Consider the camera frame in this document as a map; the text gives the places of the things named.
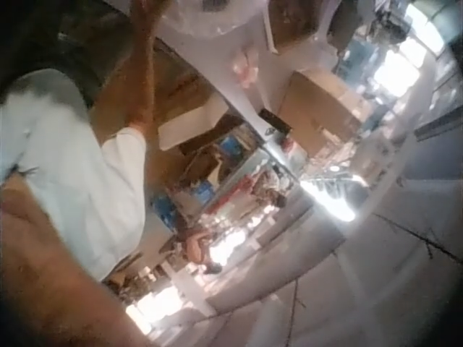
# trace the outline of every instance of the window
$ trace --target window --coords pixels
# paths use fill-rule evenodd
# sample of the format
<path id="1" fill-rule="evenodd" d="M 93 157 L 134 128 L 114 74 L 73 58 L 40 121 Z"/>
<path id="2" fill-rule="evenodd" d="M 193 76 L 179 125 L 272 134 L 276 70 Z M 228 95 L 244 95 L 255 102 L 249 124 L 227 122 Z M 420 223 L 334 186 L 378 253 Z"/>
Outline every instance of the window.
<path id="1" fill-rule="evenodd" d="M 426 56 L 426 48 L 424 48 L 415 39 L 406 39 L 400 44 L 399 49 L 405 58 L 407 58 L 417 69 L 422 66 Z"/>
<path id="2" fill-rule="evenodd" d="M 416 83 L 419 76 L 418 70 L 404 56 L 389 51 L 373 78 L 390 94 L 400 98 Z"/>
<path id="3" fill-rule="evenodd" d="M 412 28 L 417 38 L 435 55 L 441 54 L 445 42 L 432 22 L 415 6 L 409 5 L 405 14 L 412 20 Z"/>

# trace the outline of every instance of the plastic bag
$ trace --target plastic bag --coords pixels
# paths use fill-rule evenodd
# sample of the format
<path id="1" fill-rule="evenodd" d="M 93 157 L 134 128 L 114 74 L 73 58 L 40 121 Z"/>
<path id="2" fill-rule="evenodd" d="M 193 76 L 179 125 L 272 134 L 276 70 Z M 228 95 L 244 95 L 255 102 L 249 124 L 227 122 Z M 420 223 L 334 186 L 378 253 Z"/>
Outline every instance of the plastic bag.
<path id="1" fill-rule="evenodd" d="M 254 46 L 243 48 L 233 60 L 231 68 L 244 89 L 250 88 L 257 81 L 259 73 L 258 60 L 259 53 Z"/>
<path id="2" fill-rule="evenodd" d="M 174 0 L 164 15 L 176 31 L 214 38 L 248 22 L 268 0 Z"/>

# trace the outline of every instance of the raised arm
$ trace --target raised arm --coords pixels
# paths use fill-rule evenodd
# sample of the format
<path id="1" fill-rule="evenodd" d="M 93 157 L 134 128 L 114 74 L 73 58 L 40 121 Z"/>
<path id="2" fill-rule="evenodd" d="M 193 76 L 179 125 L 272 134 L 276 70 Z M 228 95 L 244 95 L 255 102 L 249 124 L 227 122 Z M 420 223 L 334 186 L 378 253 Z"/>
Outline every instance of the raised arm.
<path id="1" fill-rule="evenodd" d="M 128 61 L 129 107 L 127 126 L 145 137 L 153 126 L 155 76 L 153 69 L 154 30 L 170 0 L 132 0 L 133 49 Z"/>

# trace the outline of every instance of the person in background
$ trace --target person in background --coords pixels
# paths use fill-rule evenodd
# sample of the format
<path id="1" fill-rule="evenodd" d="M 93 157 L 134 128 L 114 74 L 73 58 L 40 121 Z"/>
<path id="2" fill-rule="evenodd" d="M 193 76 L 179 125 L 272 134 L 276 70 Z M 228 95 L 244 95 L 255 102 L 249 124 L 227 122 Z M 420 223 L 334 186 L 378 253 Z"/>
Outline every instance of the person in background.
<path id="1" fill-rule="evenodd" d="M 222 266 L 211 258 L 211 244 L 217 240 L 218 233 L 201 226 L 189 228 L 182 218 L 177 218 L 178 234 L 167 242 L 160 253 L 176 253 L 188 262 L 205 266 L 205 275 L 217 275 Z"/>
<path id="2" fill-rule="evenodd" d="M 202 228 L 190 229 L 182 234 L 181 243 L 186 258 L 196 265 L 204 265 L 204 275 L 217 275 L 222 271 L 222 266 L 211 258 L 211 244 L 217 236 Z"/>
<path id="3" fill-rule="evenodd" d="M 250 194 L 255 196 L 258 203 L 263 207 L 273 205 L 277 208 L 284 208 L 287 204 L 287 198 L 280 193 L 284 190 L 281 187 L 281 180 L 275 170 L 270 167 L 259 173 L 251 183 Z"/>

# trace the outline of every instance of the man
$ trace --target man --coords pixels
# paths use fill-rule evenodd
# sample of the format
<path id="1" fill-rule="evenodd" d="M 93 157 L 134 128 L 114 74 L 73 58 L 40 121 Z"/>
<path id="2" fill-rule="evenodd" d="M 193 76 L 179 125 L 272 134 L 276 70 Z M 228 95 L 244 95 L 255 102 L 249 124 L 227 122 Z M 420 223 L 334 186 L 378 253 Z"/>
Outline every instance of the man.
<path id="1" fill-rule="evenodd" d="M 191 229 L 180 237 L 186 258 L 196 265 L 204 265 L 205 275 L 217 275 L 222 271 L 222 266 L 211 258 L 211 243 L 217 237 L 216 234 L 208 230 Z"/>
<path id="2" fill-rule="evenodd" d="M 211 244 L 218 234 L 202 227 L 188 228 L 181 221 L 177 221 L 177 236 L 167 242 L 161 252 L 172 252 L 182 255 L 187 261 L 205 266 L 205 275 L 217 275 L 222 266 L 211 258 Z"/>
<path id="3" fill-rule="evenodd" d="M 153 28 L 168 3 L 132 1 L 126 125 L 102 147 L 79 90 L 61 72 L 44 69 L 18 79 L 0 106 L 0 184 L 12 171 L 19 173 L 24 190 L 96 280 L 135 249 L 143 232 L 146 136 L 154 115 Z"/>
<path id="4" fill-rule="evenodd" d="M 273 168 L 267 168 L 254 180 L 250 194 L 255 196 L 260 205 L 273 205 L 277 208 L 286 206 L 286 197 L 282 190 L 278 174 Z"/>

